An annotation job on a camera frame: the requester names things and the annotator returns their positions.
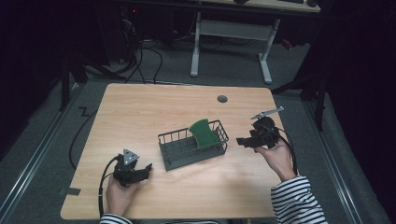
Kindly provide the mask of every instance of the striped sleeve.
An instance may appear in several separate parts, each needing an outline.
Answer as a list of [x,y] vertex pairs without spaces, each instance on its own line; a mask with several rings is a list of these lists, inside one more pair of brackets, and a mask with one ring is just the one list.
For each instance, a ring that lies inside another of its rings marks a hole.
[[125,217],[120,217],[113,214],[104,214],[100,219],[99,224],[132,224],[132,222]]
[[327,223],[305,176],[297,176],[271,189],[278,223]]

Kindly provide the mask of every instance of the table top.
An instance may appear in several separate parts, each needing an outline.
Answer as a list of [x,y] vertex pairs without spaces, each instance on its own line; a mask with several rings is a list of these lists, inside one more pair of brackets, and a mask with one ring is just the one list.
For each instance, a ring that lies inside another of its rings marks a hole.
[[[207,2],[207,3],[235,5],[235,2],[233,0],[201,0],[201,1]],[[279,0],[249,0],[244,5],[241,5],[240,7],[265,7],[265,8],[300,11],[300,12],[316,12],[316,13],[320,12],[319,6],[310,7],[306,3],[306,0],[304,0],[303,4],[291,3],[291,2],[285,2],[285,1],[279,1]]]
[[[218,96],[228,98],[220,103]],[[273,217],[271,187],[279,183],[262,155],[238,146],[249,137],[251,116],[275,109],[265,88],[110,84],[92,125],[61,216],[98,219],[98,189],[108,162],[125,148],[140,156],[136,169],[152,163],[128,218]],[[269,116],[283,129],[277,113]],[[166,171],[158,135],[188,128],[200,119],[219,119],[229,136],[224,155]],[[114,170],[115,162],[108,173]]]

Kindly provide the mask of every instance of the green object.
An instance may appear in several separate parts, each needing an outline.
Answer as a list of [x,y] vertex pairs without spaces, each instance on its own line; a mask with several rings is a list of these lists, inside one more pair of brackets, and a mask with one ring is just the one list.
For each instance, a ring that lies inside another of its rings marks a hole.
[[195,138],[198,147],[209,147],[218,143],[219,137],[210,129],[208,119],[201,119],[193,123],[189,131]]

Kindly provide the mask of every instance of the black hole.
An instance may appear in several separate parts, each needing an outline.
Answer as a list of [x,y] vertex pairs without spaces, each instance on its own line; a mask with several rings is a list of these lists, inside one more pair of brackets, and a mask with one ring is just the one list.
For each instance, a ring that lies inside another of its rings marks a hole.
[[220,103],[226,103],[228,101],[228,98],[225,95],[220,95],[220,96],[218,96],[218,101]]

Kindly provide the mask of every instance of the table leg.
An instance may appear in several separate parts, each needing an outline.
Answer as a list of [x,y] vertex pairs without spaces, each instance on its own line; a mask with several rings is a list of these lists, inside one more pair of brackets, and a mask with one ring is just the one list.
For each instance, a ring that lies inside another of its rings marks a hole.
[[198,65],[199,65],[199,36],[201,33],[201,12],[197,12],[197,22],[195,25],[195,46],[194,52],[192,53],[191,62],[191,76],[198,76]]
[[279,23],[280,23],[280,19],[276,19],[273,27],[271,28],[271,32],[268,37],[267,44],[264,48],[264,52],[259,54],[260,65],[262,66],[262,75],[264,76],[264,82],[266,84],[272,83],[271,74],[270,74],[270,71],[268,69],[268,64],[267,64],[267,57],[268,57],[268,53],[270,52],[271,46],[274,42],[274,38],[275,38],[277,27],[279,26]]

